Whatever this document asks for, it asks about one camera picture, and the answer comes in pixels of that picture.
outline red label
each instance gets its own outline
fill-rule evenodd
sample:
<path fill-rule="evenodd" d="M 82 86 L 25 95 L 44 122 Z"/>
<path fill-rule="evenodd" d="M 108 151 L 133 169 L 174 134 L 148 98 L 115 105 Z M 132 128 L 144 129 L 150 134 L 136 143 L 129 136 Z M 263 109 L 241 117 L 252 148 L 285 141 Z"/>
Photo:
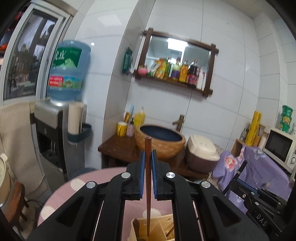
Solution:
<path fill-rule="evenodd" d="M 48 85 L 62 87 L 63 82 L 64 82 L 64 77 L 62 76 L 50 76 Z"/>

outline rice cooker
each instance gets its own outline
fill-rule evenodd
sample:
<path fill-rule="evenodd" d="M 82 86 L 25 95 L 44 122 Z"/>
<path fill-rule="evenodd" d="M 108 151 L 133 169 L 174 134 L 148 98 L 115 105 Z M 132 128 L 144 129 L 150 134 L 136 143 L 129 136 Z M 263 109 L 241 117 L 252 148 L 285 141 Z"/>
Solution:
<path fill-rule="evenodd" d="M 213 171 L 220 159 L 214 143 L 200 135 L 191 135 L 189 137 L 185 157 L 188 168 L 201 173 Z"/>

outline vessel sink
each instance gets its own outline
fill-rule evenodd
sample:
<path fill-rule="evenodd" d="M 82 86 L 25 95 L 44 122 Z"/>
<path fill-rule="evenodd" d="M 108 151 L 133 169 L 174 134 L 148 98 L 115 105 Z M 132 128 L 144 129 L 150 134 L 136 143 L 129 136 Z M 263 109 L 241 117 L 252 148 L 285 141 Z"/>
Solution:
<path fill-rule="evenodd" d="M 156 150 L 157 157 L 169 159 L 176 156 L 185 145 L 185 137 L 172 129 L 163 126 L 144 124 L 136 128 L 135 139 L 140 150 L 145 150 L 145 137 L 150 136 L 152 150 Z"/>

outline wooden chopstick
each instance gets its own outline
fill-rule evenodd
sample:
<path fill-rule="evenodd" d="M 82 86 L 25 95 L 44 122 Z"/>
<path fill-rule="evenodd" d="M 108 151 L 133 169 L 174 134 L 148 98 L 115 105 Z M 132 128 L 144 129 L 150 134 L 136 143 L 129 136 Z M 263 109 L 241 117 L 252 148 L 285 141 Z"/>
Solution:
<path fill-rule="evenodd" d="M 145 137 L 145 172 L 146 172 L 146 205 L 147 205 L 147 237 L 150 233 L 151 213 L 151 137 Z"/>

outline stool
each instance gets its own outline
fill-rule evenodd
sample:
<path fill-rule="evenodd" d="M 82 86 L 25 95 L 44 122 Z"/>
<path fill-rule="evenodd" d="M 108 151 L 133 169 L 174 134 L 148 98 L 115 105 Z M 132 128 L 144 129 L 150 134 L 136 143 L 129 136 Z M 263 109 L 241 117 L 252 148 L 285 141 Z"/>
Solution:
<path fill-rule="evenodd" d="M 26 208 L 29 207 L 25 200 L 25 186 L 20 182 L 16 182 L 13 199 L 8 205 L 4 215 L 9 224 L 16 226 L 20 231 L 23 231 L 23 228 L 19 223 L 20 216 L 23 220 L 27 221 L 27 217 L 22 213 L 24 206 Z"/>

